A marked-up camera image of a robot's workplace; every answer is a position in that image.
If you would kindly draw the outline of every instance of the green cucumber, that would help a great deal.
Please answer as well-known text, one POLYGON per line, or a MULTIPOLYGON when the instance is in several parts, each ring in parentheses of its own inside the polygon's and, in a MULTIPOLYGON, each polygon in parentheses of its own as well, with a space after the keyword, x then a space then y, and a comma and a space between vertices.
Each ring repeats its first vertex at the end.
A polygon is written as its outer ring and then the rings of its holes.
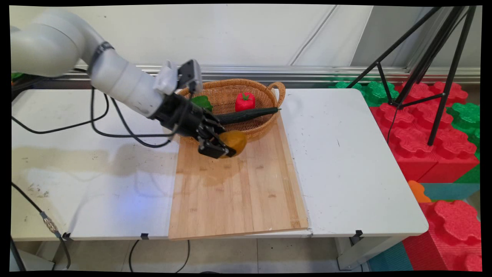
POLYGON ((239 112, 216 114, 215 116, 222 125, 240 123, 250 119, 254 119, 263 115, 273 114, 280 109, 277 107, 272 108, 258 108, 258 109, 246 109, 239 112))

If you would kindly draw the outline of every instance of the yellow fruit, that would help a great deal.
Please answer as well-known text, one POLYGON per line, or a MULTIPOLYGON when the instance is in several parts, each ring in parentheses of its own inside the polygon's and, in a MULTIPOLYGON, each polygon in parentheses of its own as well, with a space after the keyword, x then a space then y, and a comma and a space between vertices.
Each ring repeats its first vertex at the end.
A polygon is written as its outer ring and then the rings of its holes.
POLYGON ((241 131, 228 131, 218 135, 218 137, 225 143, 225 145, 236 150, 236 154, 234 156, 239 155, 246 147, 246 135, 241 131))

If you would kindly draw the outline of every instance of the green leafy vegetable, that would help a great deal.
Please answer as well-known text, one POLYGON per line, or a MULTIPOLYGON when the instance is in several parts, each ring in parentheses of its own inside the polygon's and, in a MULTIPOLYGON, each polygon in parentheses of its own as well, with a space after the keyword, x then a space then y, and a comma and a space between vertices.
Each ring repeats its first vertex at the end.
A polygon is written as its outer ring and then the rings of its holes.
POLYGON ((12 76, 11 81, 13 82, 15 79, 22 76, 22 73, 15 72, 15 73, 12 73, 11 76, 12 76))
POLYGON ((210 104, 209 98, 206 95, 200 95, 197 97, 193 97, 191 99, 191 102, 193 102, 195 105, 197 105, 199 107, 202 107, 202 108, 205 108, 209 111, 212 111, 213 106, 212 106, 212 104, 210 104))

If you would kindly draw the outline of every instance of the floor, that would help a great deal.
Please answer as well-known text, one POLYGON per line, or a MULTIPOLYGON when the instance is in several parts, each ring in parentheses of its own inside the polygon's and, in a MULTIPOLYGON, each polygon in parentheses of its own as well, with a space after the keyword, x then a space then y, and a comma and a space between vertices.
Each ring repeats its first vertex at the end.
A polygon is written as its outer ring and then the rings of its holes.
MULTIPOLYGON (((70 270, 129 272, 128 257, 135 241, 70 242, 70 270)), ((188 263, 181 273, 324 273, 339 272, 333 238, 192 240, 188 263)), ((135 272, 175 272, 184 263, 187 242, 139 241, 132 254, 135 272)), ((66 266, 62 248, 55 270, 66 266)), ((352 272, 369 271, 367 264, 352 272)))

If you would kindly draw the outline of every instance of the bamboo cutting board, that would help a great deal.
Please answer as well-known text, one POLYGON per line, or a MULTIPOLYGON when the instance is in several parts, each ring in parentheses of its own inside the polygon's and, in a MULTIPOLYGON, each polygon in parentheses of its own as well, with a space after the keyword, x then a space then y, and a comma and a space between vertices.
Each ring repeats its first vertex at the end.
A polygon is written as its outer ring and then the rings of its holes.
POLYGON ((180 141, 169 239, 301 230, 307 222, 280 114, 234 158, 212 159, 180 141))

